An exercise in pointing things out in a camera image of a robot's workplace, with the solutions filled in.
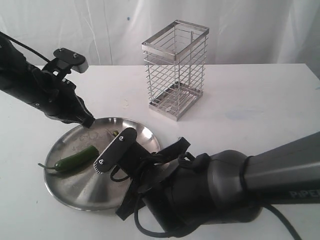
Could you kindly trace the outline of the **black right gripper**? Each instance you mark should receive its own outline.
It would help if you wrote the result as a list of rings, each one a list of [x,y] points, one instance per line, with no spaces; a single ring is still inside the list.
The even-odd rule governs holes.
[[[140,163],[132,175],[134,187],[127,189],[115,211],[121,220],[133,214],[137,229],[149,232],[139,218],[143,206],[164,233],[192,233],[217,220],[217,205],[208,180],[213,160],[206,153],[192,156],[186,152],[190,145],[180,137],[157,153],[161,161],[147,159]]]

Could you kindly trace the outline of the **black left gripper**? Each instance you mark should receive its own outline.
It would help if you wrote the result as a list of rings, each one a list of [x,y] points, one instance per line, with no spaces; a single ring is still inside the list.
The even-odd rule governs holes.
[[[95,122],[83,99],[76,95],[76,85],[68,79],[59,80],[41,69],[30,69],[28,84],[27,104],[46,117],[64,124],[81,124],[85,128]]]

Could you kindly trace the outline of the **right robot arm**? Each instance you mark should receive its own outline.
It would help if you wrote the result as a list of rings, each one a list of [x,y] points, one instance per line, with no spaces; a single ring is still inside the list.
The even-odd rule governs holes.
[[[292,231],[275,205],[320,201],[319,133],[251,156],[236,150],[193,156],[185,138],[149,153],[130,129],[115,144],[115,164],[130,179],[116,214],[133,216],[147,236],[181,238],[205,224],[248,223],[263,208]]]

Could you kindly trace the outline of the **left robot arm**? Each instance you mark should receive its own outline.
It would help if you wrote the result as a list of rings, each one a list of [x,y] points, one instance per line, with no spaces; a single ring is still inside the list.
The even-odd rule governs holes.
[[[43,68],[29,63],[13,44],[0,40],[0,90],[65,124],[90,128],[95,118],[66,76],[88,69],[86,58],[67,48],[54,51],[54,59]]]

